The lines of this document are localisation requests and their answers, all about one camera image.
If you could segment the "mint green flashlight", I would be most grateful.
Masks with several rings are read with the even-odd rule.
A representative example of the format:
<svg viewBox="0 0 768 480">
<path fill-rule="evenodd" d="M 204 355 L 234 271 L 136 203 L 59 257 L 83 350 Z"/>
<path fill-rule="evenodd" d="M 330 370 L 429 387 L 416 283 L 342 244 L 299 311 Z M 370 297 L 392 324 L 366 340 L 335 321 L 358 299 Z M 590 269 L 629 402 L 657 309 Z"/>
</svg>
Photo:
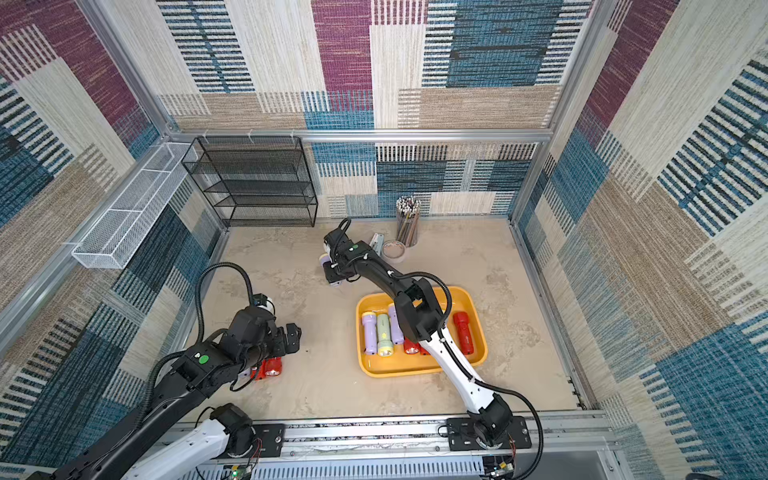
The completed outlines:
<svg viewBox="0 0 768 480">
<path fill-rule="evenodd" d="M 380 357 L 389 357 L 394 353 L 394 343 L 391 338 L 391 325 L 389 316 L 385 313 L 377 315 L 377 354 Z"/>
</svg>

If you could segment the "red flashlight white rim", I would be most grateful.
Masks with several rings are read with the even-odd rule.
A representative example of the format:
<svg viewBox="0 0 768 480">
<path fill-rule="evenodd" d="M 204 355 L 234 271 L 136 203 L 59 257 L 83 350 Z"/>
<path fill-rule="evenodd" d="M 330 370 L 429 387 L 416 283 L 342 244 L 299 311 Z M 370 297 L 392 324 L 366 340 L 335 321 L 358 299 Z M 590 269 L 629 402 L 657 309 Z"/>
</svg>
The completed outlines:
<svg viewBox="0 0 768 480">
<path fill-rule="evenodd" d="M 474 353 L 474 343 L 470 329 L 470 317 L 464 311 L 457 311 L 453 314 L 453 323 L 458 334 L 459 346 L 465 356 Z"/>
</svg>

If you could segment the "all red flashlight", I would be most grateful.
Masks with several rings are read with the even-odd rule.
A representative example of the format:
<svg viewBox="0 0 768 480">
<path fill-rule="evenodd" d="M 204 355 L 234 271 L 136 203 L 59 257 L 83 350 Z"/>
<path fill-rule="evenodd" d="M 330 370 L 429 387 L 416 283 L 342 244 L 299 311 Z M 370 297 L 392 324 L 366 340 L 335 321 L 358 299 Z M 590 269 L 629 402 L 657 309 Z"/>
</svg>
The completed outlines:
<svg viewBox="0 0 768 480">
<path fill-rule="evenodd" d="M 404 340 L 403 348 L 406 355 L 418 355 L 420 353 L 420 346 L 409 339 Z"/>
</svg>

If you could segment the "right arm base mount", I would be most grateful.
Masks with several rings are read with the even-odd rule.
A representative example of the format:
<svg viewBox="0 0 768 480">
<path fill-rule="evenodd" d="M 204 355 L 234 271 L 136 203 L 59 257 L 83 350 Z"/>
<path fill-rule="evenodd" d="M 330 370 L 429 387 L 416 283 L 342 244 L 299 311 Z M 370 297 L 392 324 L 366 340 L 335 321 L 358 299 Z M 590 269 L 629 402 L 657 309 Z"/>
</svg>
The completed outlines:
<svg viewBox="0 0 768 480">
<path fill-rule="evenodd" d="M 470 417 L 448 418 L 438 428 L 451 451 L 531 449 L 532 440 L 526 419 L 513 415 L 504 427 L 485 426 Z"/>
</svg>

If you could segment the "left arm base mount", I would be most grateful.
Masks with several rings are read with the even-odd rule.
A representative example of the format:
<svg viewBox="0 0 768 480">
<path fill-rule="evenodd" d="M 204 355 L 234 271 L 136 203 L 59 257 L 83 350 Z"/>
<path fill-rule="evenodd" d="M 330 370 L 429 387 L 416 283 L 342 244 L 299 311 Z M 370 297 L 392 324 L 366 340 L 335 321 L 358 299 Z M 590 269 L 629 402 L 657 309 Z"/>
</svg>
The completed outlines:
<svg viewBox="0 0 768 480">
<path fill-rule="evenodd" d="M 277 458 L 282 453 L 285 430 L 283 423 L 256 423 L 241 427 L 229 437 L 224 452 L 215 460 Z"/>
</svg>

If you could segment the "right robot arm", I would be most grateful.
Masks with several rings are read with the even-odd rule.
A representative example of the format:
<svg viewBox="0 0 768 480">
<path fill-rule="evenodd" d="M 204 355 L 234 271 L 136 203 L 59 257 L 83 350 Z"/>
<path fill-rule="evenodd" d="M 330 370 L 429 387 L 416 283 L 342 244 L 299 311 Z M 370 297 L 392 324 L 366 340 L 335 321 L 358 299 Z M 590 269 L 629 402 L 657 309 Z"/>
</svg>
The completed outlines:
<svg viewBox="0 0 768 480">
<path fill-rule="evenodd" d="M 405 338 L 423 347 L 457 389 L 474 422 L 475 437 L 483 448 L 499 447 L 507 438 L 513 414 L 501 393 L 484 383 L 454 342 L 447 327 L 452 296 L 437 276 L 428 272 L 401 273 L 386 263 L 366 242 L 347 235 L 349 218 L 324 237 L 330 263 L 324 267 L 329 283 L 362 277 L 393 301 Z"/>
</svg>

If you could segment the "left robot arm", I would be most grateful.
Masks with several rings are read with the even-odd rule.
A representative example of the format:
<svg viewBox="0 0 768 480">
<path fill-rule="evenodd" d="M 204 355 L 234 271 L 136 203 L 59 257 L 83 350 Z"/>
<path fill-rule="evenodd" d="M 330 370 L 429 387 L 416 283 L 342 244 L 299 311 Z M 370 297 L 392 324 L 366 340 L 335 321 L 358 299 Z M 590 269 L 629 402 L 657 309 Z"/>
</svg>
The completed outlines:
<svg viewBox="0 0 768 480">
<path fill-rule="evenodd" d="M 225 451 L 249 453 L 255 438 L 252 421 L 240 408 L 227 404 L 215 408 L 191 439 L 160 455 L 145 455 L 179 420 L 243 372 L 298 352 L 301 334 L 294 323 L 277 325 L 267 308 L 248 306 L 238 311 L 228 327 L 160 360 L 139 405 L 97 442 L 54 472 L 37 471 L 32 478 L 135 479 L 143 473 L 159 477 L 164 466 L 177 472 Z"/>
</svg>

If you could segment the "purple flashlight yellow rim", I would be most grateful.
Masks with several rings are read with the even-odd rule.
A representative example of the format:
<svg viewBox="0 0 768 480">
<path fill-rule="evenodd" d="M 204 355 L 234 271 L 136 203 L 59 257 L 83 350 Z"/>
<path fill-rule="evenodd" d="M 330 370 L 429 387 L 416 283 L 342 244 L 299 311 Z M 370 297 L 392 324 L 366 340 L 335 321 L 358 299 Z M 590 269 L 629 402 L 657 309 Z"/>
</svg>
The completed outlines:
<svg viewBox="0 0 768 480">
<path fill-rule="evenodd" d="M 396 307 L 393 303 L 390 303 L 388 305 L 387 312 L 390 320 L 392 341 L 395 345 L 402 345 L 405 341 L 405 337 L 399 325 Z"/>
</svg>

